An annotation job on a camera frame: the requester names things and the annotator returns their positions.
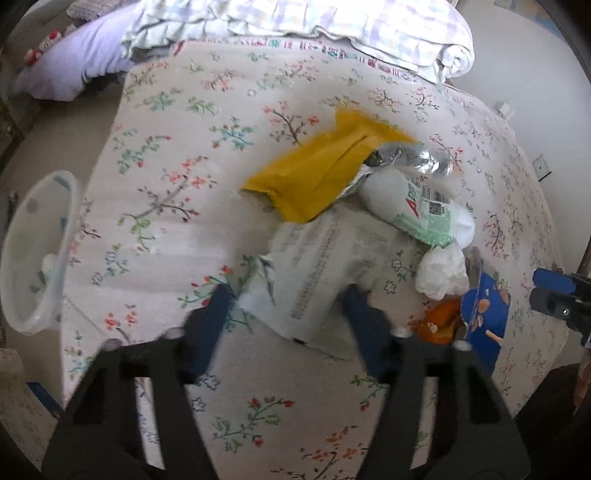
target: white wall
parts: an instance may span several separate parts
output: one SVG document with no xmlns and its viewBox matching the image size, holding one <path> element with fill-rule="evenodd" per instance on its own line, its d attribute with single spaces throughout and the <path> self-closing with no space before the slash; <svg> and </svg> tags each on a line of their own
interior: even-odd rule
<svg viewBox="0 0 591 480">
<path fill-rule="evenodd" d="M 557 228 L 564 267 L 576 271 L 591 235 L 591 85 L 570 47 L 492 0 L 460 0 L 476 61 L 452 83 L 488 106 L 508 102 L 509 123 L 530 161 L 544 154 L 540 184 Z"/>
</svg>

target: aluminum foil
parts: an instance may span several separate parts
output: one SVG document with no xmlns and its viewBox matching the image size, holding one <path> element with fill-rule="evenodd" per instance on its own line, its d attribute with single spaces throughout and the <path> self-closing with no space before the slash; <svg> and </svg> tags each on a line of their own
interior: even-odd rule
<svg viewBox="0 0 591 480">
<path fill-rule="evenodd" d="M 374 171 L 389 165 L 405 170 L 410 167 L 420 175 L 433 176 L 437 179 L 448 177 L 453 171 L 451 159 L 440 150 L 428 148 L 423 144 L 384 143 L 363 162 L 353 180 L 343 189 L 337 199 L 356 192 L 363 181 Z"/>
</svg>

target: bed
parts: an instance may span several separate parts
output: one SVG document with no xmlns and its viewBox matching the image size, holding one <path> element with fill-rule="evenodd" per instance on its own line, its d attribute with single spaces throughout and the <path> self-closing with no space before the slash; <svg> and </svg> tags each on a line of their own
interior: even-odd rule
<svg viewBox="0 0 591 480">
<path fill-rule="evenodd" d="M 98 159 L 71 248 L 62 312 L 66 404 L 97 348 L 151 340 L 207 304 L 215 285 L 238 296 L 281 221 L 240 190 L 261 167 L 360 109 L 441 149 L 461 176 L 456 200 L 476 222 L 473 245 L 511 295 L 493 380 L 512 413 L 567 339 L 534 312 L 538 267 L 561 264 L 554 225 L 530 162 L 482 102 L 352 48 L 283 38 L 210 38 L 134 67 Z M 397 237 L 371 303 L 398 325 L 421 318 L 419 244 Z M 357 359 L 285 340 L 234 309 L 209 372 L 187 389 L 222 479 L 354 478 L 386 389 Z M 140 428 L 161 466 L 150 388 Z M 427 382 L 414 464 L 428 454 L 436 386 Z"/>
<path fill-rule="evenodd" d="M 474 61 L 470 28 L 445 0 L 380 0 L 370 7 L 352 0 L 141 0 L 58 42 L 19 73 L 12 91 L 72 101 L 91 79 L 166 57 L 182 41 L 230 35 L 345 42 L 434 83 L 467 72 Z"/>
</svg>

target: folded blanket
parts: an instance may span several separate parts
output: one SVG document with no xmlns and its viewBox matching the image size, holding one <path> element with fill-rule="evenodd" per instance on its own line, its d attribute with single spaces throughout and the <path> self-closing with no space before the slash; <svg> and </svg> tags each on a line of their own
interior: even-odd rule
<svg viewBox="0 0 591 480">
<path fill-rule="evenodd" d="M 434 83 L 474 63 L 470 27 L 446 0 L 142 0 L 137 13 L 128 58 L 207 36 L 324 34 Z"/>
</svg>

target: trash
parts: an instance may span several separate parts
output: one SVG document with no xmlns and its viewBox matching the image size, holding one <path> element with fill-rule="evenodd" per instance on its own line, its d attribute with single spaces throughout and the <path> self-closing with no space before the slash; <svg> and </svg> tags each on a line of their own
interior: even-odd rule
<svg viewBox="0 0 591 480">
<path fill-rule="evenodd" d="M 462 325 L 460 317 L 460 298 L 444 300 L 429 310 L 422 320 L 408 322 L 410 329 L 417 336 L 429 343 L 449 345 Z"/>
<path fill-rule="evenodd" d="M 374 215 L 433 247 L 455 239 L 463 249 L 474 238 L 476 226 L 466 208 L 394 166 L 369 176 L 359 195 Z"/>
<path fill-rule="evenodd" d="M 356 347 L 337 296 L 355 283 L 369 291 L 392 254 L 397 230 L 337 203 L 315 220 L 283 223 L 258 257 L 238 306 L 287 339 L 340 358 Z"/>
<path fill-rule="evenodd" d="M 339 109 L 334 131 L 275 160 L 244 189 L 266 193 L 286 221 L 306 223 L 339 198 L 374 149 L 392 141 L 413 139 L 361 112 Z"/>
<path fill-rule="evenodd" d="M 446 158 L 439 150 L 429 149 L 419 143 L 387 142 L 371 152 L 359 167 L 353 180 L 340 193 L 339 198 L 356 192 L 368 176 L 390 165 L 396 166 L 397 169 L 411 176 L 420 175 L 422 179 L 443 181 L 453 172 L 451 159 Z"/>
<path fill-rule="evenodd" d="M 463 297 L 460 313 L 464 323 L 456 340 L 466 340 L 480 357 L 484 370 L 492 375 L 505 336 L 511 296 L 506 284 L 485 271 L 480 252 L 472 248 L 470 286 Z"/>
<path fill-rule="evenodd" d="M 456 241 L 445 248 L 435 247 L 423 256 L 417 267 L 415 287 L 432 300 L 463 295 L 470 290 L 466 258 Z"/>
</svg>

